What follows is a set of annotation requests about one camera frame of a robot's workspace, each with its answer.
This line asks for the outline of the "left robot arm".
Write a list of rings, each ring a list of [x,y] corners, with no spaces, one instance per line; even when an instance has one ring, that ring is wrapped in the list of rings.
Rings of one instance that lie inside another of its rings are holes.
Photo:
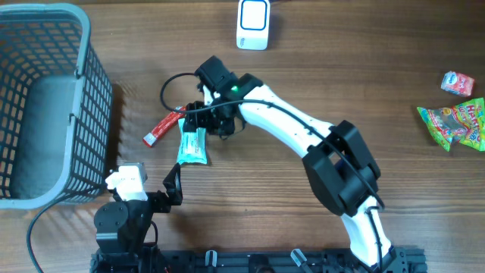
[[[173,267],[158,248],[158,242],[145,242],[149,228],[157,225],[155,213],[168,213],[183,201],[180,164],[176,163],[162,181],[164,192],[147,192],[148,179],[143,163],[126,163],[105,179],[113,202],[105,203],[95,214],[96,242],[91,272],[172,272]]]

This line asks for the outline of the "small red candy packet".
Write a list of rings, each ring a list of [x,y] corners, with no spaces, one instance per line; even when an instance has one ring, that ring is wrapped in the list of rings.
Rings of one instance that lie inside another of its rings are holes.
[[[441,89],[457,96],[469,97],[472,94],[474,79],[465,74],[449,71],[444,74]]]

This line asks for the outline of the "red stick snack packet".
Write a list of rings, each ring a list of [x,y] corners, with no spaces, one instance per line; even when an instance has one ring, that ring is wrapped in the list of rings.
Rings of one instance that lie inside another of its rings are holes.
[[[184,113],[172,111],[159,121],[158,124],[143,137],[142,141],[146,146],[152,148],[184,116]]]

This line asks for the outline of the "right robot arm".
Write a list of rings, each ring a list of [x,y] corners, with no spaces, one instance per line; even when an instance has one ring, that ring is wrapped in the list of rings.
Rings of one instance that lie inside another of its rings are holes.
[[[193,76],[204,99],[188,106],[187,126],[228,137],[239,118],[291,148],[302,159],[314,196],[342,219],[351,254],[367,270],[382,272],[392,244],[378,215],[384,207],[377,194],[380,169],[356,126],[315,119],[284,102],[257,77],[236,76],[215,56]]]

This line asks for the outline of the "teal tissue packet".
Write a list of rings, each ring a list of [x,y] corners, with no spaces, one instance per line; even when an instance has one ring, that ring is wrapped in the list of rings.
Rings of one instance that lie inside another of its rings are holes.
[[[208,164],[208,156],[205,148],[206,129],[198,127],[195,132],[183,129],[185,119],[178,121],[180,129],[180,146],[177,154],[177,163],[184,164]]]

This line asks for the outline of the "green Haribo gummy bag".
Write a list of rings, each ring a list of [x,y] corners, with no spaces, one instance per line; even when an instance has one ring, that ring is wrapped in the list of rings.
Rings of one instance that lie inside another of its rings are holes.
[[[484,98],[451,107],[417,107],[433,139],[447,152],[455,143],[484,151]]]

